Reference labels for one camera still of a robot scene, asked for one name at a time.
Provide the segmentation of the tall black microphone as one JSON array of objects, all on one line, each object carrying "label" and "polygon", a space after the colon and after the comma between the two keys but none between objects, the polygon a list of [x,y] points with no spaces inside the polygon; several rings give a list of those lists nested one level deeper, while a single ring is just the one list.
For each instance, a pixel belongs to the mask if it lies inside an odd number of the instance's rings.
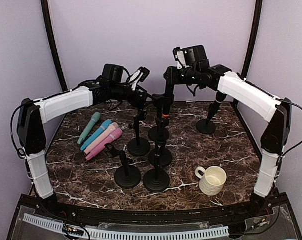
[{"label": "tall black microphone", "polygon": [[165,118],[169,117],[170,107],[174,102],[174,85],[166,82],[164,100],[163,100],[163,110],[162,116]]}]

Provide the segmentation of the black stand of tall microphone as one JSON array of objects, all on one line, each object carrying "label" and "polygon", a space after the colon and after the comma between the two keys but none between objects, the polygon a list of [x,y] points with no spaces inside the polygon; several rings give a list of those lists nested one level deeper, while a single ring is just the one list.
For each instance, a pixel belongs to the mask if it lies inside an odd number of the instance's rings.
[{"label": "black stand of tall microphone", "polygon": [[168,140],[169,131],[166,127],[169,125],[169,119],[162,116],[164,94],[153,94],[153,105],[157,108],[155,123],[156,126],[148,131],[148,138],[151,141]]}]

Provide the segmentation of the black stand of small microphone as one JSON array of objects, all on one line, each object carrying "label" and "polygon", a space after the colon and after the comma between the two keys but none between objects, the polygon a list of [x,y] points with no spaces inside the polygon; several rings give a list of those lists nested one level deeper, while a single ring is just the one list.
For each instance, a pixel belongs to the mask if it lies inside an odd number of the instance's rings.
[{"label": "black stand of small microphone", "polygon": [[206,119],[203,120],[199,120],[196,123],[196,129],[205,135],[210,135],[213,134],[216,130],[216,125],[215,123],[212,122],[212,118],[215,116],[216,111],[214,109],[213,104],[211,103],[209,106],[209,110],[208,110],[208,115]]}]

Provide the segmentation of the small black microphone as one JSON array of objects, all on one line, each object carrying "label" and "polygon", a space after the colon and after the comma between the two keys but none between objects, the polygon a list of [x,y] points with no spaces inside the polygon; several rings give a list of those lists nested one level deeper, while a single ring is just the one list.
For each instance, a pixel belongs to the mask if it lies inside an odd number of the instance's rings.
[{"label": "small black microphone", "polygon": [[211,103],[209,106],[209,111],[207,115],[207,120],[210,121],[215,114],[218,112],[220,105],[223,103],[223,101],[226,99],[226,94],[223,94],[219,91],[216,92],[215,101],[214,103]]}]

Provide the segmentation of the black stand of green microphone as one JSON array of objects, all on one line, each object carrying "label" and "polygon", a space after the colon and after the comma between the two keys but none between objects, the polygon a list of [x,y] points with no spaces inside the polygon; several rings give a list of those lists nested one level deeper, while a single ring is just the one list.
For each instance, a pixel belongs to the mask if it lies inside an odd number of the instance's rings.
[{"label": "black stand of green microphone", "polygon": [[154,169],[147,171],[143,176],[143,186],[150,192],[163,192],[169,187],[169,175],[161,168],[159,160],[155,161]]}]

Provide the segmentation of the black stand of beige microphone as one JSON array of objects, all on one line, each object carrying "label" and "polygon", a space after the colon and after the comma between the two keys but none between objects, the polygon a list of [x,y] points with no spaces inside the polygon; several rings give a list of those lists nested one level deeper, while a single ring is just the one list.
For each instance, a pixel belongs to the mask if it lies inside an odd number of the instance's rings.
[{"label": "black stand of beige microphone", "polygon": [[155,166],[155,161],[159,160],[161,167],[164,168],[171,164],[172,162],[172,154],[166,148],[166,140],[156,140],[154,149],[150,151],[149,156],[149,163]]}]

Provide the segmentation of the black stand of pink microphone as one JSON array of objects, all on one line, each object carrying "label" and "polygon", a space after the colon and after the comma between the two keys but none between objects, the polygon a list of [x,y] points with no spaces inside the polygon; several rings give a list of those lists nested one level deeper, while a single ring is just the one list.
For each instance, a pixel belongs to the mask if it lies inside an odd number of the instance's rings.
[{"label": "black stand of pink microphone", "polygon": [[130,140],[127,144],[127,151],[130,155],[135,157],[142,157],[150,151],[150,144],[145,139],[140,137],[140,121],[146,119],[147,110],[139,109],[137,115],[133,119],[133,124],[129,125],[129,129],[133,129],[135,132],[135,138]]}]

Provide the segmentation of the mint green microphone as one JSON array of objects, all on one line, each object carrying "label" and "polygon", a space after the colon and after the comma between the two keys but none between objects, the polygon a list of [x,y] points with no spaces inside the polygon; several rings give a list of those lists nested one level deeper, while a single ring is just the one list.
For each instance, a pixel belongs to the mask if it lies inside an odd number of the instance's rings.
[{"label": "mint green microphone", "polygon": [[87,123],[86,127],[84,128],[84,130],[81,132],[81,134],[79,136],[79,139],[77,141],[78,145],[82,144],[82,142],[85,140],[85,138],[87,137],[87,135],[89,134],[89,132],[94,127],[94,125],[98,122],[99,119],[100,119],[100,113],[99,112],[95,112],[91,116],[89,122]]}]

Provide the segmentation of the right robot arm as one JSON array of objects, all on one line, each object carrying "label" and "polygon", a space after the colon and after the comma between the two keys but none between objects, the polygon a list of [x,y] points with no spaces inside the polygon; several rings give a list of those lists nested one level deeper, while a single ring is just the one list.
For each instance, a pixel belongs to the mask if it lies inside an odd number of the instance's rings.
[{"label": "right robot arm", "polygon": [[200,132],[209,134],[215,131],[211,121],[227,96],[246,105],[259,114],[268,126],[261,137],[262,160],[253,196],[257,196],[246,205],[246,213],[258,216],[265,209],[265,198],[269,195],[278,178],[282,159],[288,154],[285,145],[291,127],[292,107],[295,105],[288,98],[281,99],[259,88],[240,74],[223,65],[210,66],[204,46],[187,48],[176,47],[173,56],[177,66],[170,66],[164,73],[166,87],[162,116],[168,117],[174,101],[175,85],[196,85],[199,89],[210,88],[216,92],[214,103],[209,107],[205,120],[197,123]]}]

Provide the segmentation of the beige microphone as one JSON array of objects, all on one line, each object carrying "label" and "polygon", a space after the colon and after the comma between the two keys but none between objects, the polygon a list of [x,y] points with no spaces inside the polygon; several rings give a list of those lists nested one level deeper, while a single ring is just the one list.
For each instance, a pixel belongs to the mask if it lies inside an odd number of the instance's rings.
[{"label": "beige microphone", "polygon": [[94,147],[100,144],[112,131],[119,126],[116,122],[110,124],[88,147],[85,148],[84,153],[87,155]]}]

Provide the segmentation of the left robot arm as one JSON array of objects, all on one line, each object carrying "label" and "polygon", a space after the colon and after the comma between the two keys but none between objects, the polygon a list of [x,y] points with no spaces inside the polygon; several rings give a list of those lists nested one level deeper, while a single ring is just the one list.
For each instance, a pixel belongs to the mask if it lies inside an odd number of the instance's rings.
[{"label": "left robot arm", "polygon": [[150,95],[138,84],[146,79],[150,71],[140,67],[126,81],[122,81],[123,71],[125,68],[122,66],[106,64],[96,79],[83,81],[71,90],[42,99],[26,98],[14,110],[19,114],[16,132],[20,144],[15,150],[18,157],[25,160],[28,177],[39,198],[44,200],[41,209],[50,218],[61,214],[61,206],[50,199],[55,193],[46,167],[43,125],[74,110],[109,100],[125,101],[135,108],[144,108]]}]

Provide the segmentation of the pink microphone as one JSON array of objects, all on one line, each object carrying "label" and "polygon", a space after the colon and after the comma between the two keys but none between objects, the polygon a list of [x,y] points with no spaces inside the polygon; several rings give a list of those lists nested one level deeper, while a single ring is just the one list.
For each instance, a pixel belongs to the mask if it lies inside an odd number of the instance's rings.
[{"label": "pink microphone", "polygon": [[123,131],[120,128],[115,129],[112,131],[104,140],[102,140],[97,146],[95,146],[85,157],[86,160],[90,160],[99,154],[104,148],[106,144],[112,143],[113,141],[117,140]]}]

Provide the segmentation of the black stand of blue microphone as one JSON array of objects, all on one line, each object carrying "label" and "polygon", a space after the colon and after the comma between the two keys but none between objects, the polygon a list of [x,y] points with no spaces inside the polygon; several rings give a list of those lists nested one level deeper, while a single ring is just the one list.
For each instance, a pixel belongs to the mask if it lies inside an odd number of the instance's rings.
[{"label": "black stand of blue microphone", "polygon": [[109,158],[119,157],[122,164],[114,174],[115,183],[122,189],[136,187],[141,180],[141,174],[135,166],[129,165],[132,160],[126,157],[125,152],[115,149],[114,146],[109,143],[105,144],[104,152]]}]

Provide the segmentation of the blue microphone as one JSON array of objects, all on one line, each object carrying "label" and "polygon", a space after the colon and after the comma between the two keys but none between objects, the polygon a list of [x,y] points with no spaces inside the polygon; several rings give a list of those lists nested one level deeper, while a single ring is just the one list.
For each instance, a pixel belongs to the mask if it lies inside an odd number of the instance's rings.
[{"label": "blue microphone", "polygon": [[84,151],[99,135],[101,135],[105,129],[112,123],[111,120],[105,120],[100,127],[83,143],[80,151]]}]

